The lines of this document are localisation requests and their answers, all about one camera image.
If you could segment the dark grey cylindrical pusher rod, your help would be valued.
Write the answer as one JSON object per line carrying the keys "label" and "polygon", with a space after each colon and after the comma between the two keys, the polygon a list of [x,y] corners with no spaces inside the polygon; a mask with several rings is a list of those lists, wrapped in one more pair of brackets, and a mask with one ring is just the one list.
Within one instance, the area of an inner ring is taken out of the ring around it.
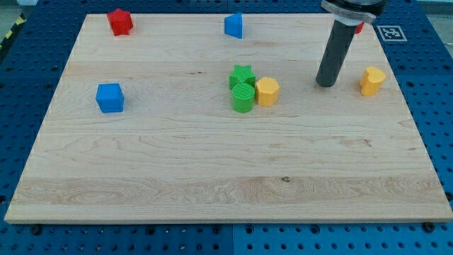
{"label": "dark grey cylindrical pusher rod", "polygon": [[332,87],[336,83],[356,28],[334,21],[315,79],[319,86]]}

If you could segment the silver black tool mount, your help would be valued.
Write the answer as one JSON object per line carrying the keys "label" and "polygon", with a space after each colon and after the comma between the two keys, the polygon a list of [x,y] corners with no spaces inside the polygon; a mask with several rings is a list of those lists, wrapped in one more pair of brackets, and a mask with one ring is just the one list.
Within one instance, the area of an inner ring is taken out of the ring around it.
{"label": "silver black tool mount", "polygon": [[347,26],[373,24],[380,16],[387,0],[322,0],[321,8],[332,13],[336,21]]}

